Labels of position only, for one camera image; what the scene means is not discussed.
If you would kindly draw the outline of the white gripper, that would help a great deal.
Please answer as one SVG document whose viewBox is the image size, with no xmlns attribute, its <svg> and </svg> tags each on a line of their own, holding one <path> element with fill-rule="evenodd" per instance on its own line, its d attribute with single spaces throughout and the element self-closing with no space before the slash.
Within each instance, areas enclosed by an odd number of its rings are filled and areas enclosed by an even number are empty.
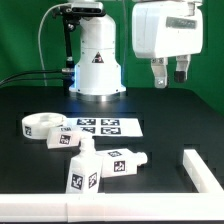
<svg viewBox="0 0 224 224">
<path fill-rule="evenodd" d="M 190 4 L 135 4 L 132 11 L 132 47 L 137 58 L 153 58 L 156 88 L 168 84 L 168 59 L 176 57 L 175 82 L 187 80 L 189 54 L 201 52 L 202 12 Z"/>
</svg>

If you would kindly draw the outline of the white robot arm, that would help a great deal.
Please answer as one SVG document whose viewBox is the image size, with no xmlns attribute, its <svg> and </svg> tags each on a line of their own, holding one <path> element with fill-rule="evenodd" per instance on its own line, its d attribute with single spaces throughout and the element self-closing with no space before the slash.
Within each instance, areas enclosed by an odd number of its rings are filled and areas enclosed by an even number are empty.
<svg viewBox="0 0 224 224">
<path fill-rule="evenodd" d="M 176 59 L 174 80 L 187 80 L 191 56 L 203 45 L 203 0 L 132 0 L 132 48 L 149 59 L 154 86 L 168 84 L 168 59 Z M 97 0 L 70 0 L 81 16 L 81 57 L 75 65 L 70 95 L 86 101 L 111 101 L 126 92 L 122 67 L 115 59 L 116 24 Z"/>
</svg>

